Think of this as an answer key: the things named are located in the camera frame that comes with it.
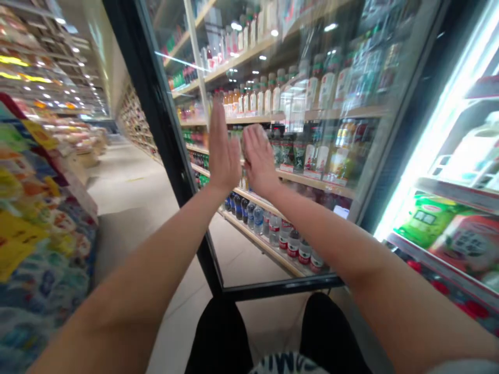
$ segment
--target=person's right hand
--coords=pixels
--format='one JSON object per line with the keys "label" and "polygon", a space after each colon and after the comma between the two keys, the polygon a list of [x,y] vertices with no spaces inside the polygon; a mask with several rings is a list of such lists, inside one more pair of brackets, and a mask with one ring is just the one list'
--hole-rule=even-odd
{"label": "person's right hand", "polygon": [[271,200],[281,186],[274,166],[274,152],[260,124],[247,126],[243,131],[244,168],[251,188],[261,197]]}

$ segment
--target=floor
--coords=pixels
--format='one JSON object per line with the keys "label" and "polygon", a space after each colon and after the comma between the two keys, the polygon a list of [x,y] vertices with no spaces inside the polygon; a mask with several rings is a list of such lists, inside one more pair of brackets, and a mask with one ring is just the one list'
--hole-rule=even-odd
{"label": "floor", "polygon": [[[90,170],[87,185],[99,207],[97,284],[178,210],[163,166],[128,141],[113,142],[100,160],[99,166]],[[209,230],[225,286],[290,278],[219,214],[213,217]],[[298,349],[308,296],[300,293],[238,303],[254,362],[269,353]],[[148,374],[184,371],[196,325],[211,297],[195,257],[164,315]],[[335,289],[332,298],[351,321],[369,366],[374,372],[390,372],[383,350],[348,291]]]}

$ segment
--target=ceiling light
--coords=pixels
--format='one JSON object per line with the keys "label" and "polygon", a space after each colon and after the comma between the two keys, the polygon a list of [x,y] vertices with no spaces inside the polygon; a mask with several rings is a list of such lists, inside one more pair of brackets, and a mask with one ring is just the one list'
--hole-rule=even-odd
{"label": "ceiling light", "polygon": [[328,32],[328,31],[334,30],[337,27],[338,27],[337,23],[331,23],[330,25],[328,25],[328,26],[326,26],[324,28],[324,32]]}

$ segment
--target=black pants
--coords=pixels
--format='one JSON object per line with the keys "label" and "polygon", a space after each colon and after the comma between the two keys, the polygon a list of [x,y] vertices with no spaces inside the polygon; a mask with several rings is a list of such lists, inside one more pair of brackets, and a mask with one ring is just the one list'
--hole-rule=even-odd
{"label": "black pants", "polygon": [[[343,312],[320,292],[307,301],[300,353],[331,374],[371,373]],[[186,374],[246,374],[252,368],[248,335],[238,307],[224,299],[211,299],[198,322]]]}

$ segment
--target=hand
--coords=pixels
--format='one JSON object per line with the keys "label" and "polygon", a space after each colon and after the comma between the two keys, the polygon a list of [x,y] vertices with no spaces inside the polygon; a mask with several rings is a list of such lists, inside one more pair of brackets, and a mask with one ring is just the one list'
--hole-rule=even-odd
{"label": "hand", "polygon": [[228,195],[241,179],[240,154],[239,140],[232,138],[229,141],[224,107],[214,98],[209,122],[209,184]]}
{"label": "hand", "polygon": [[247,126],[243,131],[245,162],[244,168],[249,183],[261,197],[270,196],[281,186],[274,166],[274,151],[261,125]]}

